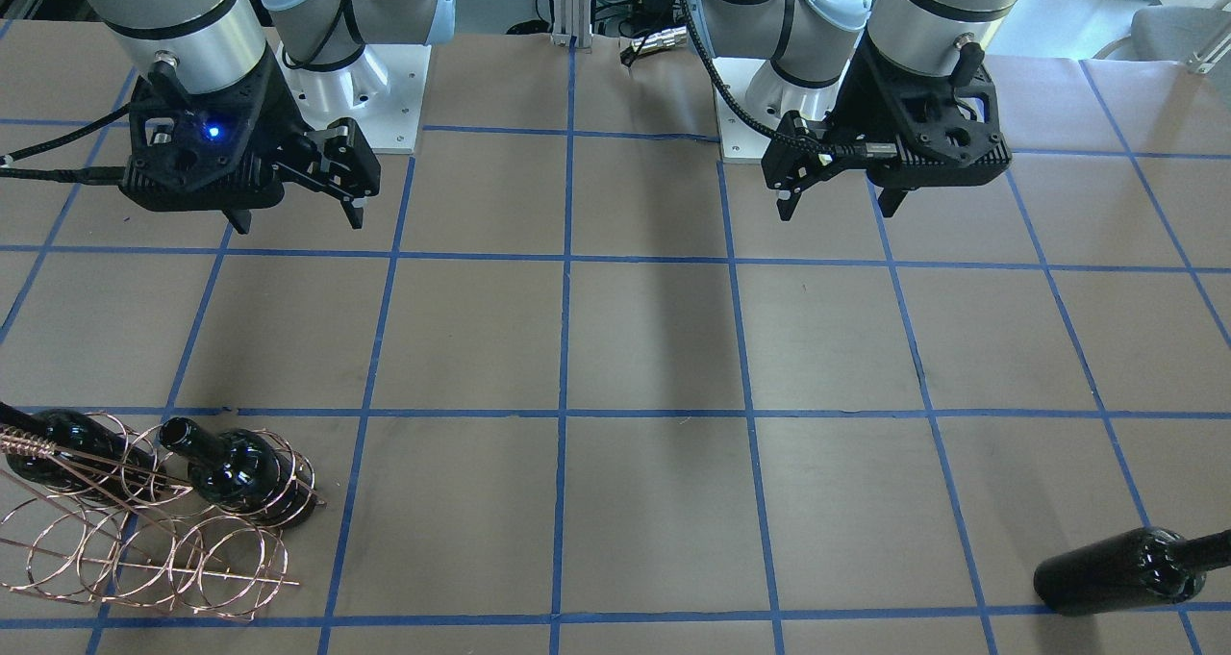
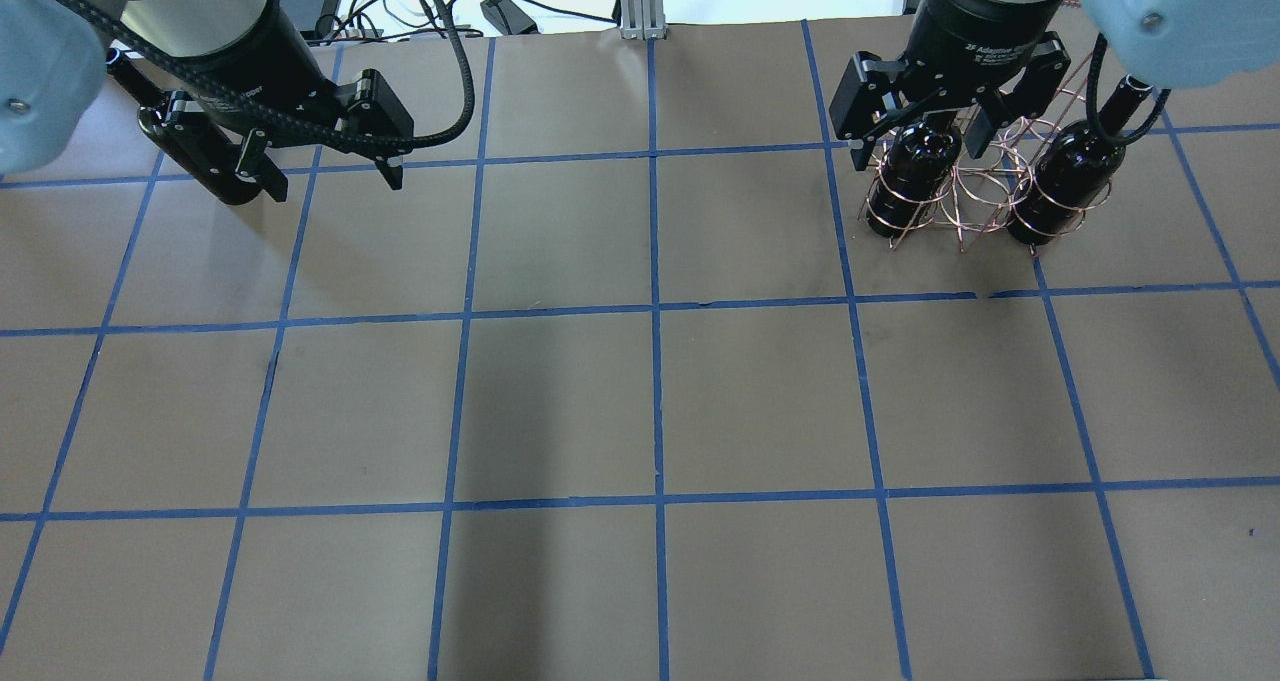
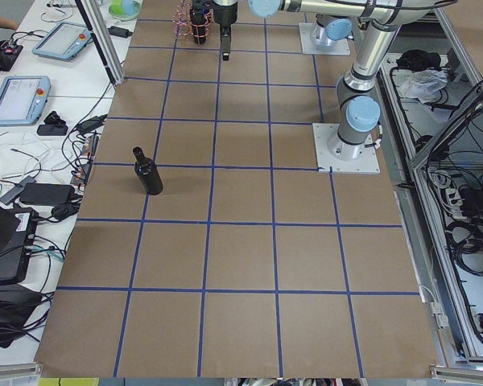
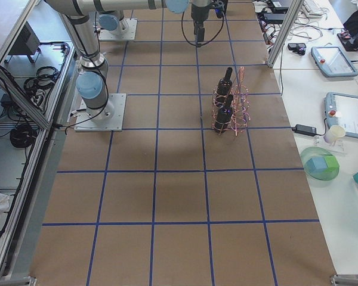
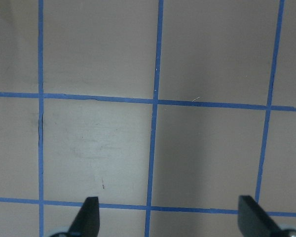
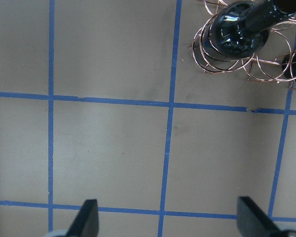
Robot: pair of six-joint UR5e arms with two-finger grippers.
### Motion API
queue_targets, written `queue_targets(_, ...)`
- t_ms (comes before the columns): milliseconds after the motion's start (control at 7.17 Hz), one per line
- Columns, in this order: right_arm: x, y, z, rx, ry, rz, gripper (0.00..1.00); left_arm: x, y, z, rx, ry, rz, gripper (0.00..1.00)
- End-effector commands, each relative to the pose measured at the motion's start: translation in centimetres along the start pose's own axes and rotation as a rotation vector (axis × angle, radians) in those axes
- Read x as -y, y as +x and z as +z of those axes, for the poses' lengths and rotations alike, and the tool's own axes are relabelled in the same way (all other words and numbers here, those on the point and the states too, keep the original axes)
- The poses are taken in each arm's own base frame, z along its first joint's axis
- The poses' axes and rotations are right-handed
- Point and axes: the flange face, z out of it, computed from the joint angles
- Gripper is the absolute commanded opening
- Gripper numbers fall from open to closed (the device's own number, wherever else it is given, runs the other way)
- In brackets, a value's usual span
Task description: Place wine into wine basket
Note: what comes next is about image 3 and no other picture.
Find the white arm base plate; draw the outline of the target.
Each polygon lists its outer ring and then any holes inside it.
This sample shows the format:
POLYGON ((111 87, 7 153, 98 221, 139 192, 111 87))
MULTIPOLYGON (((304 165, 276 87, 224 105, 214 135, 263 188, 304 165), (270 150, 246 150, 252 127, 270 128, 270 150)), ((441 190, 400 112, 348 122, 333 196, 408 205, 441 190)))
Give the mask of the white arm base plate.
POLYGON ((317 170, 335 174, 379 174, 381 170, 371 135, 362 144, 348 145, 339 138, 338 127, 338 124, 312 125, 317 170))
POLYGON ((303 54, 342 55, 350 54, 348 37, 352 27, 348 19, 336 19, 322 27, 318 23, 300 23, 299 37, 303 54))

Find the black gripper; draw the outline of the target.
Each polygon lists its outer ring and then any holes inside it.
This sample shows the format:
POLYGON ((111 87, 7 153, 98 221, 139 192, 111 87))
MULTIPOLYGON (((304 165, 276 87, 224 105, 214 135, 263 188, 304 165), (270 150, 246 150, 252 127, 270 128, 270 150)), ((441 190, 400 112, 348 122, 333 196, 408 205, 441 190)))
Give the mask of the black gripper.
POLYGON ((221 58, 229 61, 231 53, 231 25, 237 21, 237 0, 213 0, 213 19, 221 26, 221 58))

